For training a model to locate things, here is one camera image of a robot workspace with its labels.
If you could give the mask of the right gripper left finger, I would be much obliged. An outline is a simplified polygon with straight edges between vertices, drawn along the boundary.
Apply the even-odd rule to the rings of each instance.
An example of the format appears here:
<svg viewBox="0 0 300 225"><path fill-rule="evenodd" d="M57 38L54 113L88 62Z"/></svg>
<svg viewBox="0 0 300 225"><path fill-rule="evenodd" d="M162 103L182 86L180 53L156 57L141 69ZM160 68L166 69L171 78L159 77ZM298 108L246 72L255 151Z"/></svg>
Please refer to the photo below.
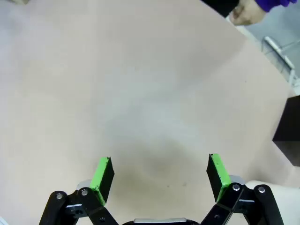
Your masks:
<svg viewBox="0 0 300 225"><path fill-rule="evenodd" d="M110 157L100 159L90 183L68 195L63 191L50 194L41 225L75 225L80 218L88 217L94 225L116 225L105 205L114 177Z"/></svg>

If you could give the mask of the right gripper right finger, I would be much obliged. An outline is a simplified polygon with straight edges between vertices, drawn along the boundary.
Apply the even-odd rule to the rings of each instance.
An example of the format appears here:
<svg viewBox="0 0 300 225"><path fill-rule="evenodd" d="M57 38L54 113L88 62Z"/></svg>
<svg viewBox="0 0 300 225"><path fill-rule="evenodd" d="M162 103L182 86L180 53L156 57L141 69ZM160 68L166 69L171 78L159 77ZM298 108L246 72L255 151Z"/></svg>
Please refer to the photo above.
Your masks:
<svg viewBox="0 0 300 225"><path fill-rule="evenodd" d="M249 225L282 225L283 219L271 188L260 184L253 189L231 181L219 154L210 154L207 175L215 205L202 225L226 225L232 214L242 214Z"/></svg>

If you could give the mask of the person's bare hand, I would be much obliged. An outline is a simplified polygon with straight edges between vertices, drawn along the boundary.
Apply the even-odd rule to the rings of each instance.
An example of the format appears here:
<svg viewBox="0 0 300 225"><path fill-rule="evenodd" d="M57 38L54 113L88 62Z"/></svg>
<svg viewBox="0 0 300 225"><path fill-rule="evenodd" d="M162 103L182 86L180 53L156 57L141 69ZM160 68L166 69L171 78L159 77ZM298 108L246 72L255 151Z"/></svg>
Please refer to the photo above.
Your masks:
<svg viewBox="0 0 300 225"><path fill-rule="evenodd" d="M240 0L229 14L229 20L235 26L248 26L259 23L266 14L255 0Z"/></svg>

